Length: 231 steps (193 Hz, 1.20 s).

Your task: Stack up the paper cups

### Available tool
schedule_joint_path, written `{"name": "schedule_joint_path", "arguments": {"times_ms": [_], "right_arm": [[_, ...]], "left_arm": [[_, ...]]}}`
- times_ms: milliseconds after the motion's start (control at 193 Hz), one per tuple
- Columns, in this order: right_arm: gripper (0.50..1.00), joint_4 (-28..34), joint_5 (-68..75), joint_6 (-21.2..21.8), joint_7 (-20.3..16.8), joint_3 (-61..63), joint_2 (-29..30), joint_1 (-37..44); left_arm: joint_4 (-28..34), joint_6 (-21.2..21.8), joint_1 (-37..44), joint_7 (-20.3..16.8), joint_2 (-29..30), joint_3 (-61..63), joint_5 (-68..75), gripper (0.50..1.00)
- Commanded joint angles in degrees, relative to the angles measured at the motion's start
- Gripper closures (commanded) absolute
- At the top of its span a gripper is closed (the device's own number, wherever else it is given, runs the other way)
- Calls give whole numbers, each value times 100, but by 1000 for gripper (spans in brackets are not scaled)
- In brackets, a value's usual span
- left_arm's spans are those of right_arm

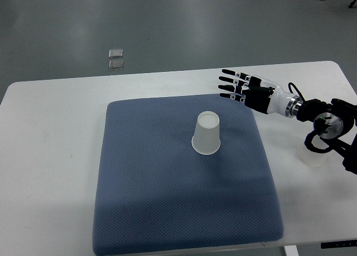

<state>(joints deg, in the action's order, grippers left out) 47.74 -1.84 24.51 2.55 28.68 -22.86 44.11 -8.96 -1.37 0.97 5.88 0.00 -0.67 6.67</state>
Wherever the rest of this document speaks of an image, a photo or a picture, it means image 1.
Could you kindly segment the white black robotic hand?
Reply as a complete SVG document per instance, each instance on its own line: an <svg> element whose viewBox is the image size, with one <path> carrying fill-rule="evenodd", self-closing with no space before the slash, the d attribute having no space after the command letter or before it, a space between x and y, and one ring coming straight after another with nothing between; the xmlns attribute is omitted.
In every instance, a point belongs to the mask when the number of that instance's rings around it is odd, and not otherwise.
<svg viewBox="0 0 357 256"><path fill-rule="evenodd" d="M223 69L219 85L220 96L244 104L246 107L263 114L277 113L284 117L292 116L292 108L298 96L288 93L270 80L257 76Z"/></svg>

